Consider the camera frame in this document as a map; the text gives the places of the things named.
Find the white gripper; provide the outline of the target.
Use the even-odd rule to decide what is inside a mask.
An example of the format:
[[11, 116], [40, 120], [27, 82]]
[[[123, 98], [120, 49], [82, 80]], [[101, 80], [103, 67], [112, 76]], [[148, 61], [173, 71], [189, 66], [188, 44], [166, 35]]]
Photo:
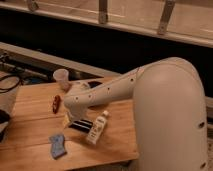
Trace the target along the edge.
[[68, 114], [65, 114], [63, 120], [64, 128], [68, 128], [71, 122], [83, 119], [86, 116], [87, 108], [81, 106], [71, 106], [68, 108]]

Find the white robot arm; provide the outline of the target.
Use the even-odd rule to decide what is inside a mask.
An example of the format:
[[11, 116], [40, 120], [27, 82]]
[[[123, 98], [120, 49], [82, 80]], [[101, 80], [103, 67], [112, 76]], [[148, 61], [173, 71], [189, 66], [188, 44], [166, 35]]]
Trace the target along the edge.
[[64, 98], [73, 121], [90, 106], [131, 98], [138, 171], [208, 171], [205, 92], [196, 68], [170, 57]]

